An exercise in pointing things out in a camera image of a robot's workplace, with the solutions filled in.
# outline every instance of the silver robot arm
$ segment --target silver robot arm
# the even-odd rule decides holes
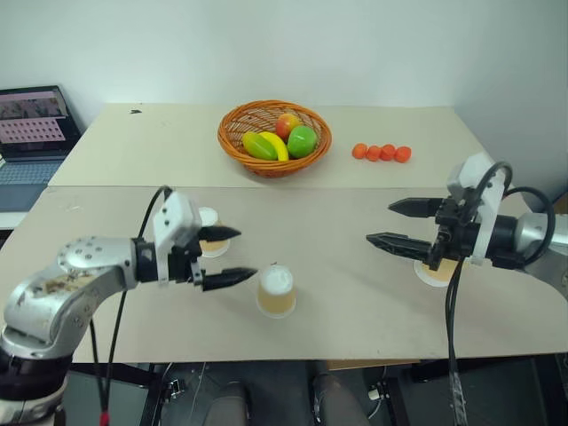
[[[192,282],[204,291],[230,287],[256,273],[232,268],[206,275],[199,241],[240,233],[201,227],[197,207],[171,193],[154,216],[154,242],[85,237],[62,247],[53,264],[25,279],[4,311],[0,337],[0,424],[58,424],[73,353],[92,315],[115,293],[139,282]]]
[[[547,215],[525,213],[517,222],[515,250],[530,252],[544,239]],[[556,227],[548,250],[525,272],[554,287],[568,302],[568,215],[556,215]]]

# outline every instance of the green apple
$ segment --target green apple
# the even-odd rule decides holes
[[[307,126],[297,126],[288,136],[288,152],[295,158],[302,158],[313,153],[318,144],[318,135]]]

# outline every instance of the woven fruit basket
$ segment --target woven fruit basket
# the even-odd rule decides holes
[[[272,131],[281,114],[291,113],[311,127],[318,135],[315,150],[299,159],[287,162],[260,160],[250,156],[242,145],[242,135],[247,131]],[[282,100],[258,100],[237,106],[223,117],[217,133],[221,147],[247,170],[265,178],[281,178],[314,164],[331,146],[331,131],[326,122],[313,111]]]

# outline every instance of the red apple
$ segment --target red apple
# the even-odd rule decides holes
[[[290,131],[301,124],[302,122],[295,115],[290,113],[282,114],[278,117],[278,120],[276,120],[276,134],[286,140]]]

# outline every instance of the white table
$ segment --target white table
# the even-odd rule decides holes
[[[216,208],[226,224],[242,231],[225,255],[204,262],[208,272],[286,264],[298,288],[296,310],[285,319],[265,317],[256,307],[256,278],[208,293],[191,284],[166,289],[142,284],[128,295],[116,361],[447,356],[446,291],[419,281],[411,260],[365,240],[367,233],[381,231],[431,240],[433,220],[403,217],[387,206],[406,196],[437,196],[445,190],[183,191]],[[48,188],[0,251],[0,300],[24,277],[49,264],[67,241],[84,235],[136,235],[153,192],[145,187]],[[504,213],[515,215],[524,209],[520,198],[507,200],[503,207]],[[45,217],[50,226],[45,226]],[[114,296],[95,316],[103,359],[117,304]],[[456,311],[458,356],[568,350],[565,300],[547,284],[519,272],[470,265],[463,272]],[[75,361],[92,361],[89,339],[83,339]]]
[[[279,179],[244,170],[217,142],[231,106],[109,104],[87,129],[50,185],[211,187],[442,187],[452,167],[483,151],[452,108],[314,108],[333,143],[319,162]],[[140,114],[131,114],[137,109]],[[368,145],[411,146],[407,164],[356,161]]]
[[[392,231],[432,241],[433,220],[387,206],[407,196],[446,196],[450,169],[483,149],[452,108],[314,108],[331,127],[332,148],[283,179],[256,177],[221,149],[217,126],[230,109],[106,106],[0,252],[0,301],[73,238],[136,235],[155,187],[168,184],[243,232],[221,259],[205,262],[210,272],[287,264],[298,306],[283,320],[264,317],[255,279],[208,294],[145,284],[127,299],[116,361],[446,357],[444,289],[421,283],[411,261],[374,248],[365,235]],[[356,161],[358,142],[409,145],[414,156],[407,164]],[[518,216],[525,205],[514,198],[504,211]],[[116,305],[113,297],[96,315],[103,358]],[[458,296],[458,355],[566,351],[567,320],[565,300],[550,286],[470,266]],[[76,361],[91,361],[84,340]]]
[[[5,211],[0,213],[0,231],[15,229],[24,220],[26,214],[26,211]]]

